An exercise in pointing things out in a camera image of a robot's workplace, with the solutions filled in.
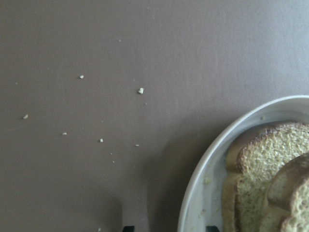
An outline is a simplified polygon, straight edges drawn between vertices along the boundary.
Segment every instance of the oval plate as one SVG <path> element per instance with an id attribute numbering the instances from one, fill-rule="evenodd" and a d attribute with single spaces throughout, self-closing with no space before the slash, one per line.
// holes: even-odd
<path id="1" fill-rule="evenodd" d="M 289 96 L 265 103 L 237 119 L 212 142 L 189 181 L 178 232 L 205 232 L 207 226 L 223 231 L 221 192 L 227 175 L 225 155 L 230 144 L 251 127 L 287 120 L 309 123 L 309 96 Z"/>

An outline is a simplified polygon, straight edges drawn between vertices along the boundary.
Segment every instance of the table surface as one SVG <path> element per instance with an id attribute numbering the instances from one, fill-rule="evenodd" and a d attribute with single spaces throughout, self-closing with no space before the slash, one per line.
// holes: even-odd
<path id="1" fill-rule="evenodd" d="M 216 136 L 262 103 L 309 94 L 308 11 L 304 0 L 2 1 L 0 230 L 176 231 Z"/>

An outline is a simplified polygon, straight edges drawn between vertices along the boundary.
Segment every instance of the black object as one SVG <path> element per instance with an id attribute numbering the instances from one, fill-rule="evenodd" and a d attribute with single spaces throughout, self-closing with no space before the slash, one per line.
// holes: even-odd
<path id="1" fill-rule="evenodd" d="M 125 226 L 122 232 L 134 232 L 134 226 Z"/>
<path id="2" fill-rule="evenodd" d="M 216 226 L 206 226 L 206 232 L 219 232 Z"/>

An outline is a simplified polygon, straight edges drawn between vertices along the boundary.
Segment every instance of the sliced bread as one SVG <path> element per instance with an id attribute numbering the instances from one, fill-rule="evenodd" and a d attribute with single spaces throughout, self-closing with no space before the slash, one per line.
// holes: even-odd
<path id="1" fill-rule="evenodd" d="M 271 180 L 260 232 L 309 231 L 309 154 L 285 164 Z"/>
<path id="2" fill-rule="evenodd" d="M 258 232 L 266 189 L 290 160 L 309 152 L 309 125 L 281 122 L 249 129 L 230 146 L 222 193 L 224 232 Z"/>

